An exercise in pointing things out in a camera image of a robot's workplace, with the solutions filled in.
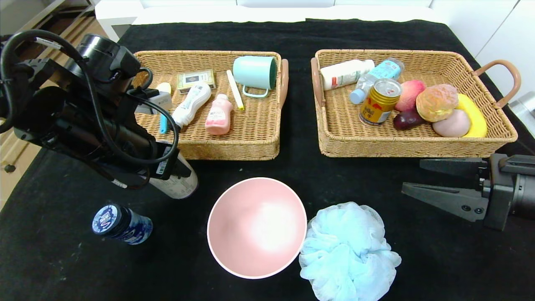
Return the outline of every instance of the blue bottle cap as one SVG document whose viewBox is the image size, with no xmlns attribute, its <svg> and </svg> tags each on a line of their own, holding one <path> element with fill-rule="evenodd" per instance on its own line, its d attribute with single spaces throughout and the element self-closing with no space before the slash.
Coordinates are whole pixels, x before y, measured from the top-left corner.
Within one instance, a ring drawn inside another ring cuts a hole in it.
<svg viewBox="0 0 535 301">
<path fill-rule="evenodd" d="M 109 204 L 102 207 L 93 217 L 93 232 L 106 236 L 119 224 L 121 216 L 121 209 L 118 205 Z"/>
<path fill-rule="evenodd" d="M 363 102 L 365 97 L 366 97 L 366 92 L 364 92 L 364 90 L 362 89 L 353 90 L 353 92 L 349 94 L 349 99 L 354 104 L 359 104 Z"/>
</svg>

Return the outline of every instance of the bowl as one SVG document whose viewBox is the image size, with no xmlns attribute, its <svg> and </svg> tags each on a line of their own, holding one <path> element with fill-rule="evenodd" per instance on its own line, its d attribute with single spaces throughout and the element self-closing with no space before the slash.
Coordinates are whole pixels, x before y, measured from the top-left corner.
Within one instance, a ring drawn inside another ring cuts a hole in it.
<svg viewBox="0 0 535 301">
<path fill-rule="evenodd" d="M 261 279 L 285 269 L 307 233 L 303 203 L 288 185 L 270 178 L 234 184 L 208 218 L 208 245 L 229 273 Z"/>
</svg>

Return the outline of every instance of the pink plastic bottle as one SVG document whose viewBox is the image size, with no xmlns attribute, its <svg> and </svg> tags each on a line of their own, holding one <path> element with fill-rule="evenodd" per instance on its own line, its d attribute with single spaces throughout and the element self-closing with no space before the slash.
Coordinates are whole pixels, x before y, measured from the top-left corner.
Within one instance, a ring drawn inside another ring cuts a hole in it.
<svg viewBox="0 0 535 301">
<path fill-rule="evenodd" d="M 208 134 L 224 135 L 228 133 L 231 127 L 231 109 L 232 104 L 228 101 L 227 95 L 217 94 L 204 124 Z"/>
</svg>

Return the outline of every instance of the brown leather handle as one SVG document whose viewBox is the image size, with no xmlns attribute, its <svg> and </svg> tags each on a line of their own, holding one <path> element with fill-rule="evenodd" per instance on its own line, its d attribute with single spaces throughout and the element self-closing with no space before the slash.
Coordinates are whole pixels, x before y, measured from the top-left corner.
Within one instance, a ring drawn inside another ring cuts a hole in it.
<svg viewBox="0 0 535 301">
<path fill-rule="evenodd" d="M 498 107 L 503 108 L 503 106 L 505 106 L 511 100 L 511 98 L 513 98 L 513 96 L 515 96 L 515 94 L 520 89 L 520 84 L 522 83 L 522 78 L 520 77 L 520 72 L 518 71 L 518 69 L 511 62 L 506 61 L 504 59 L 497 59 L 495 61 L 492 61 L 492 62 L 486 64 L 485 66 L 477 69 L 473 73 L 475 75 L 477 75 L 477 76 L 480 76 L 481 74 L 483 74 L 485 71 L 487 71 L 490 67 L 492 67 L 494 65 L 503 65 L 503 66 L 505 66 L 505 68 L 507 68 L 507 70 L 509 70 L 509 72 L 511 72 L 511 75 L 513 76 L 513 88 L 511 89 L 511 91 L 509 93 L 507 93 L 506 96 L 504 96 L 502 99 L 500 99 L 500 101 L 496 102 L 496 105 Z"/>
<path fill-rule="evenodd" d="M 314 96 L 316 97 L 318 105 L 324 107 L 323 83 L 319 75 L 318 60 L 315 57 L 310 60 L 310 67 L 312 68 L 312 87 L 314 88 Z"/>
<path fill-rule="evenodd" d="M 279 100 L 279 109 L 282 109 L 284 102 L 286 101 L 286 95 L 288 95 L 288 60 L 282 60 L 282 66 L 280 70 L 280 100 Z"/>
</svg>

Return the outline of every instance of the black tablecloth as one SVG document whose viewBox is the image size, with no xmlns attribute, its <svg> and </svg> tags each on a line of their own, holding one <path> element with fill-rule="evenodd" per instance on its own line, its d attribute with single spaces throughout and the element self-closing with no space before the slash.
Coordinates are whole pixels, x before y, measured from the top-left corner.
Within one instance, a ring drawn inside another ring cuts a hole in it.
<svg viewBox="0 0 535 301">
<path fill-rule="evenodd" d="M 132 52 L 280 53 L 290 65 L 280 155 L 265 162 L 193 161 L 200 187 L 176 201 L 152 186 L 122 190 L 82 163 L 42 150 L 0 213 L 2 300 L 314 300 L 296 260 L 275 276 L 244 280 L 224 271 L 210 253 L 212 205 L 232 184 L 256 176 L 292 187 L 309 218 L 347 201 L 376 209 L 402 257 L 384 300 L 535 298 L 535 222 L 510 217 L 504 232 L 483 228 L 400 193 L 403 181 L 466 187 L 420 170 L 417 159 L 332 159 L 318 149 L 310 78 L 318 49 L 449 50 L 478 68 L 447 26 L 418 20 L 161 24 L 132 26 L 120 43 Z M 499 99 L 494 85 L 482 79 Z M 530 154 L 533 139 L 506 113 L 520 141 L 500 152 Z M 91 233 L 92 215 L 110 201 L 152 218 L 155 229 L 145 243 L 129 246 Z"/>
</svg>

